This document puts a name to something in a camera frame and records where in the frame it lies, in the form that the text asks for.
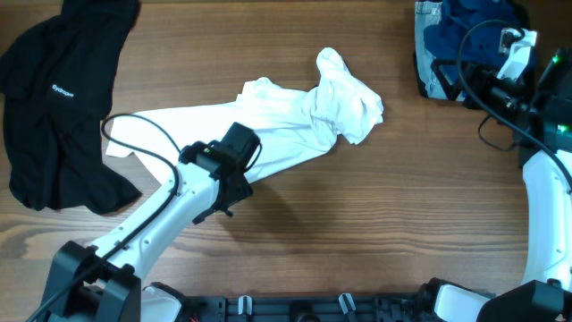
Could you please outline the white Puma t-shirt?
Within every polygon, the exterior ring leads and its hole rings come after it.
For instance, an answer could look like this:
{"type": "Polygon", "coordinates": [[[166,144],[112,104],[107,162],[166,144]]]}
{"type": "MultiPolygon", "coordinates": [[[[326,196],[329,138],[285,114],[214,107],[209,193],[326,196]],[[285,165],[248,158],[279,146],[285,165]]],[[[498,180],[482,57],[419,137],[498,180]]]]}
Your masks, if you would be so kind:
{"type": "Polygon", "coordinates": [[[326,154],[343,136],[358,144],[383,120],[378,94],[355,78],[342,57],[324,48],[316,58],[320,80],[309,91],[285,89],[266,77],[245,82],[232,102],[147,110],[113,120],[109,157],[135,154],[164,183],[179,149],[197,141],[220,140],[233,123],[252,129],[262,143],[249,182],[326,154]]]}

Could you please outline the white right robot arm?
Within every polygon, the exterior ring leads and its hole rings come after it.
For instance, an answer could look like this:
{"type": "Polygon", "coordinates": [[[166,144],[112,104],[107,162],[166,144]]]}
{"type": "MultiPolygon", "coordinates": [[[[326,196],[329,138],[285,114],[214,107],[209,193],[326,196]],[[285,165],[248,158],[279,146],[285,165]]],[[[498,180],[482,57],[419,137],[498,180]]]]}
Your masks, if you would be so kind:
{"type": "Polygon", "coordinates": [[[451,282],[424,284],[415,312],[441,321],[569,321],[571,319],[571,53],[558,50],[537,87],[516,84],[534,44],[502,46],[497,74],[467,77],[490,116],[515,127],[528,198],[528,251],[522,282],[484,295],[451,282]]]}

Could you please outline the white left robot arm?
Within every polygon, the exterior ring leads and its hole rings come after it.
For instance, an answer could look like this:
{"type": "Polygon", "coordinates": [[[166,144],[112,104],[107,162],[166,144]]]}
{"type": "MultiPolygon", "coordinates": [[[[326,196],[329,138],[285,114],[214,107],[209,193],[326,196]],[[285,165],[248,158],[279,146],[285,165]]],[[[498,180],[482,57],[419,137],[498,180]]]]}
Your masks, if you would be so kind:
{"type": "Polygon", "coordinates": [[[84,247],[66,242],[53,258],[32,321],[185,321],[184,295],[169,286],[143,285],[181,231],[248,198],[245,173],[260,139],[233,123],[221,140],[182,149],[172,176],[108,234],[84,247]]]}

